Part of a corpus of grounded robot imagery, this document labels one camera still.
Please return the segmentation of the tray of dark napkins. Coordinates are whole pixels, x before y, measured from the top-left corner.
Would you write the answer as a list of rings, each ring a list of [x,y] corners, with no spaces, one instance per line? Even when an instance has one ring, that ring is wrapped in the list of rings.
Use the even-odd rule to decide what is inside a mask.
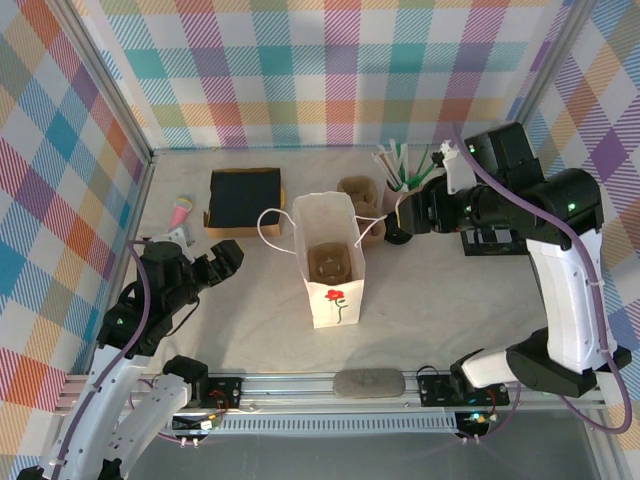
[[[218,169],[210,178],[207,219],[209,229],[256,227],[267,209],[283,206],[279,168]]]

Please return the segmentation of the white paper bag flower print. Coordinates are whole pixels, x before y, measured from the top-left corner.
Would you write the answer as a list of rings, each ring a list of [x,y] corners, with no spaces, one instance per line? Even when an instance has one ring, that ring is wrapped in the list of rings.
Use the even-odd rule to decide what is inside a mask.
[[[354,325],[359,322],[364,294],[366,262],[362,239],[350,197],[342,192],[311,193],[296,198],[292,211],[280,210],[292,225],[294,248],[288,250],[269,240],[269,247],[296,258],[303,278],[316,329]],[[335,242],[345,244],[350,252],[352,280],[329,286],[309,280],[308,250],[316,245]]]

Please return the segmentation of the flat cardboard napkin box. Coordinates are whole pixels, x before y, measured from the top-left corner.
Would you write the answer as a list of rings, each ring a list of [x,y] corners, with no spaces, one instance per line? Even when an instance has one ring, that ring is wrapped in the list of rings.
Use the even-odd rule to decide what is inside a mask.
[[[263,233],[264,236],[279,236],[281,234],[282,220],[281,220],[280,210],[283,210],[285,207],[284,187],[283,187],[283,197],[284,197],[283,206],[280,209],[270,208],[265,210],[262,213],[264,214],[264,216],[262,217],[260,226],[261,226],[261,232]],[[204,225],[204,221],[207,219],[208,205],[203,213],[203,226],[204,226],[205,232],[209,237],[227,239],[227,238],[239,238],[239,237],[254,237],[259,235],[258,221],[257,221],[256,227],[237,228],[237,229],[233,228],[229,230],[209,229]]]

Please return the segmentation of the stacked black cup lids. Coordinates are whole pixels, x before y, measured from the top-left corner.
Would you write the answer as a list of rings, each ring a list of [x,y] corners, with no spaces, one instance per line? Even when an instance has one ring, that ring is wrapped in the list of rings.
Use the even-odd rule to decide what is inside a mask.
[[[398,227],[397,221],[391,218],[385,220],[384,240],[392,245],[405,245],[413,236]]]

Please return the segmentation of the pink straw holder cup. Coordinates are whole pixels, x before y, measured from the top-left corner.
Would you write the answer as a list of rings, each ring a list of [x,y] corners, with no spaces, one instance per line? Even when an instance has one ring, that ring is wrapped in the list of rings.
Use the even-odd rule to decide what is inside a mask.
[[[393,185],[389,182],[386,182],[383,197],[382,197],[382,209],[385,213],[389,213],[395,209],[396,202],[399,198],[401,198],[405,193],[408,192],[408,187],[406,184],[402,183],[398,190],[393,189]]]

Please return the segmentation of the pink toy microphone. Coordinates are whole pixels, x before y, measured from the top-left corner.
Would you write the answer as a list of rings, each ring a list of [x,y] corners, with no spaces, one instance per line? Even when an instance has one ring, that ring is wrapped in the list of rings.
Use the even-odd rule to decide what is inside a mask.
[[[188,196],[180,196],[176,198],[174,201],[173,213],[168,226],[168,230],[172,230],[176,226],[184,223],[192,209],[193,202]]]

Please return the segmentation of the small connector circuit board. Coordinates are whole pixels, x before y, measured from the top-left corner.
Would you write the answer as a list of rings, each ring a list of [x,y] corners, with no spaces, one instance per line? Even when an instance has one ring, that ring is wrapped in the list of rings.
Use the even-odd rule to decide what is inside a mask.
[[[211,431],[219,428],[224,420],[224,413],[207,413],[203,415],[174,415],[170,421],[171,429]]]
[[[456,436],[462,439],[487,435],[497,424],[499,416],[491,412],[456,412]]]

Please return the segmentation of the grey oval stone pad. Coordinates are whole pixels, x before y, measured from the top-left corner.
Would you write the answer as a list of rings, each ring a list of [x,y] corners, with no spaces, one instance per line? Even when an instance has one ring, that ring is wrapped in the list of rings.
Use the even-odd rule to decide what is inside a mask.
[[[394,398],[405,393],[406,382],[403,373],[393,368],[351,369],[338,372],[332,387],[344,399]]]

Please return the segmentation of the aluminium side rail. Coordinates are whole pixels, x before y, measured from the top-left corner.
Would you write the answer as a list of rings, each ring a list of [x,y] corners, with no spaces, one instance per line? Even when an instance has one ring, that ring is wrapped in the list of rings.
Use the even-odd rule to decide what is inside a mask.
[[[89,344],[89,356],[85,367],[86,372],[90,371],[90,364],[93,360],[94,352],[97,347],[97,336],[102,326],[104,315],[106,311],[115,304],[126,280],[128,265],[131,258],[127,244],[129,241],[134,240],[137,237],[141,217],[155,172],[155,164],[153,160],[154,158],[151,158],[144,164],[140,184],[134,190],[135,195],[130,201],[131,209],[125,224],[124,233],[118,237],[118,242],[116,243],[116,262],[108,283],[104,301],[99,310],[96,325],[92,331],[91,343]]]

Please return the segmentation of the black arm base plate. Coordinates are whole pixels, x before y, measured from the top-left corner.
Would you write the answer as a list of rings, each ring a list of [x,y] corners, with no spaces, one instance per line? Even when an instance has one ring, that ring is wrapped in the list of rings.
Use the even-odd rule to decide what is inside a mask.
[[[214,410],[238,409],[242,396],[242,384],[241,377],[210,376],[204,387],[200,406]]]
[[[508,406],[505,385],[492,385],[470,393],[457,393],[447,375],[426,374],[417,377],[422,407],[493,407]]]

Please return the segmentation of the aluminium frame post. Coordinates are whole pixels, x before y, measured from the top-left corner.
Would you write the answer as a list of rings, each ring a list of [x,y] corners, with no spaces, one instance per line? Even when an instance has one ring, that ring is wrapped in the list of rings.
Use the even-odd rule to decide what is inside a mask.
[[[549,0],[509,84],[500,118],[528,126],[598,0]]]
[[[139,127],[131,109],[125,101],[99,49],[91,38],[89,31],[77,13],[72,0],[45,0],[52,10],[61,28],[69,36],[70,42],[78,52],[81,61],[115,118],[121,124],[127,139],[147,164],[152,162],[153,149]]]

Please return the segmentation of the aluminium frame rail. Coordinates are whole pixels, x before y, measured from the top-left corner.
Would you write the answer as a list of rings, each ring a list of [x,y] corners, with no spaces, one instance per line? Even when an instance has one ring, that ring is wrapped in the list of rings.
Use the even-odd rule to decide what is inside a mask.
[[[405,393],[398,397],[373,399],[339,398],[333,391],[335,372],[320,373],[228,373],[214,374],[220,377],[242,378],[240,403],[232,414],[325,414],[325,413],[398,413],[417,412],[421,408],[443,411],[491,411],[491,399],[488,404],[454,406],[444,401],[436,407],[422,407],[420,389],[415,373],[404,372]],[[66,415],[70,413],[87,379],[86,375],[70,375],[62,389],[54,413]],[[131,393],[125,393],[122,407],[129,412],[128,399],[135,406],[146,396],[150,387],[137,381]],[[596,388],[579,399],[570,401],[579,410],[603,409],[606,404],[602,392]],[[557,411],[564,410],[565,404],[555,395],[541,393],[522,387],[517,404],[519,411]]]

